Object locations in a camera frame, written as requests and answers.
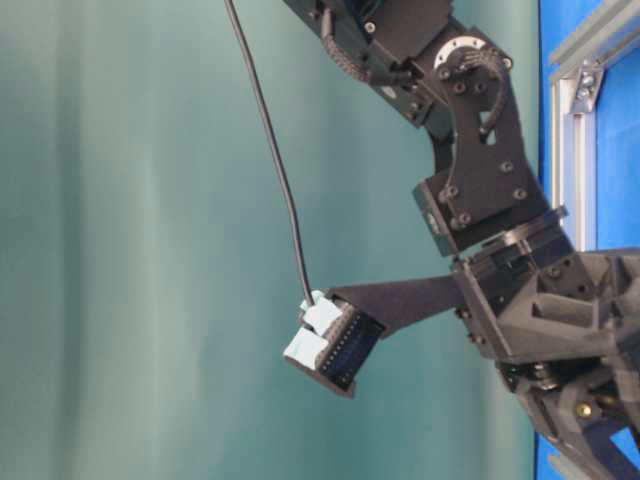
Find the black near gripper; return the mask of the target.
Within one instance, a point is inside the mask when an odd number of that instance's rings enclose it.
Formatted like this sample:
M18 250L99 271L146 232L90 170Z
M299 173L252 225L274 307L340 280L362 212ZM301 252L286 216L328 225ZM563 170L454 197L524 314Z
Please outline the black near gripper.
M639 435L639 251L458 261L460 315L534 429L589 479L636 479L612 437Z

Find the black near robot arm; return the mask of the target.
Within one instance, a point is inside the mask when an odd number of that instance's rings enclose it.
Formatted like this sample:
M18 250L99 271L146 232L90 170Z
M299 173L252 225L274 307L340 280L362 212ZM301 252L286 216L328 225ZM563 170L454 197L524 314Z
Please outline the black near robot arm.
M567 245L526 159L510 57L448 1L293 1L329 56L412 125L435 172L415 188L440 252Z

